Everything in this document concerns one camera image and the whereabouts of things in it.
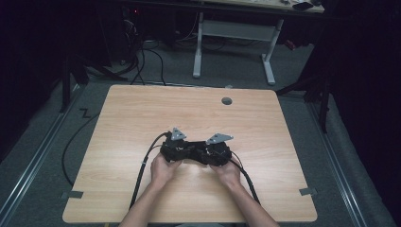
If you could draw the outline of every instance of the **gray carpet floor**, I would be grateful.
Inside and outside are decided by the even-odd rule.
[[[146,43],[163,58],[164,80],[166,83],[187,84],[210,87],[278,90],[297,80],[313,46],[300,47],[290,51],[285,46],[277,45],[271,58],[271,65],[276,77],[276,85],[269,86],[260,61],[263,43],[252,45],[226,44],[218,51],[205,49],[203,52],[202,75],[200,79],[192,78],[194,46],[171,48],[157,43]],[[205,48],[219,48],[219,44],[205,44]],[[153,84],[161,81],[160,59],[149,51],[145,53],[145,66],[141,75],[144,81]],[[118,71],[123,66],[116,65]],[[125,77],[132,79],[134,69]],[[101,111],[108,89],[117,82],[103,77],[90,76],[87,86],[78,89],[76,101],[66,116],[59,132],[51,144],[44,162],[32,184],[13,213],[8,226],[104,226],[103,224],[71,225],[62,221],[62,212],[66,200],[61,198],[63,192],[71,190],[61,170],[61,156],[74,133],[88,119],[83,118],[83,111],[95,115]],[[281,226],[354,226],[351,216],[334,177],[333,169],[326,154],[326,144],[322,133],[316,126],[310,108],[305,104],[302,92],[293,92],[280,96],[288,128],[303,168],[306,181],[316,188],[318,194],[312,199],[318,212],[318,219],[311,223],[280,223]],[[0,165],[0,202],[4,204],[24,173],[30,160],[40,146],[47,131],[59,115],[61,108],[61,87],[58,86],[52,97],[34,115],[26,132],[15,145],[9,157]],[[67,149],[65,165],[68,175],[74,180],[78,174],[83,155],[88,146],[96,121],[92,121],[78,134]],[[369,176],[358,159],[354,147],[342,125],[336,104],[331,98],[330,112],[327,118],[328,134],[326,135],[347,176],[356,200],[360,205],[368,226],[395,226],[392,218],[381,200]]]

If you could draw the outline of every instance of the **white desk leg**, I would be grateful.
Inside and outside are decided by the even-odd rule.
[[[263,61],[263,65],[265,66],[265,73],[266,73],[266,77],[268,79],[269,85],[275,84],[274,74],[271,70],[271,65],[270,65],[270,57],[271,57],[271,54],[273,53],[275,44],[277,43],[277,39],[278,39],[278,36],[280,35],[280,31],[281,31],[281,27],[282,27],[283,23],[284,23],[284,20],[280,20],[277,23],[277,26],[273,32],[273,37],[270,42],[269,51],[267,54],[262,55],[262,61]]]
[[[203,12],[200,13],[200,22],[198,27],[198,45],[197,52],[195,53],[195,62],[194,62],[194,78],[201,77],[201,38],[203,32]]]

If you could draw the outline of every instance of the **desk top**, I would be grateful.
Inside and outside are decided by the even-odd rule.
[[[284,10],[294,10],[293,5],[297,4],[293,0],[288,0],[289,5],[285,5],[281,3],[280,0],[202,0],[204,2],[212,2],[212,3],[221,3],[221,4],[230,4],[230,5],[241,5],[247,7],[258,7],[258,8],[267,8],[267,9],[284,9]],[[324,7],[313,7],[311,9],[307,9],[304,12],[324,12]]]
[[[231,105],[222,104],[224,97]],[[250,175],[262,206],[277,221],[317,218],[277,96],[268,90],[113,86],[104,103],[63,219],[69,223],[120,222],[129,210],[141,162],[153,140],[174,127],[187,141],[216,132]],[[148,159],[141,187],[150,181]],[[241,181],[248,189],[243,176]],[[214,171],[185,160],[156,204],[150,222],[244,222]]]

